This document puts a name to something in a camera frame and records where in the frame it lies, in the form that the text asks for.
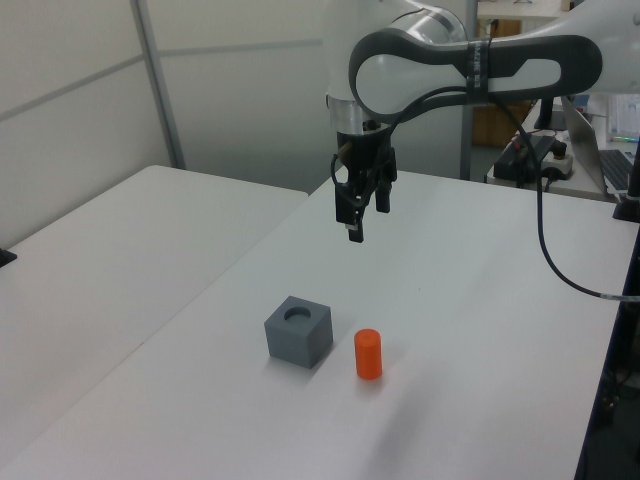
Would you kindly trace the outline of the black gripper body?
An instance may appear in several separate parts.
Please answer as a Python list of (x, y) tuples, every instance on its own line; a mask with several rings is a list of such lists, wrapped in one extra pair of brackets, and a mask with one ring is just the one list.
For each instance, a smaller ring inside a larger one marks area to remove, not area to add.
[(350, 175), (358, 175), (371, 168), (376, 160), (378, 150), (383, 150), (383, 161), (389, 161), (386, 171), (389, 175), (397, 174), (395, 149), (391, 146), (388, 129), (369, 132), (364, 135), (337, 133), (338, 148), (350, 144), (349, 151), (341, 157), (341, 163)]

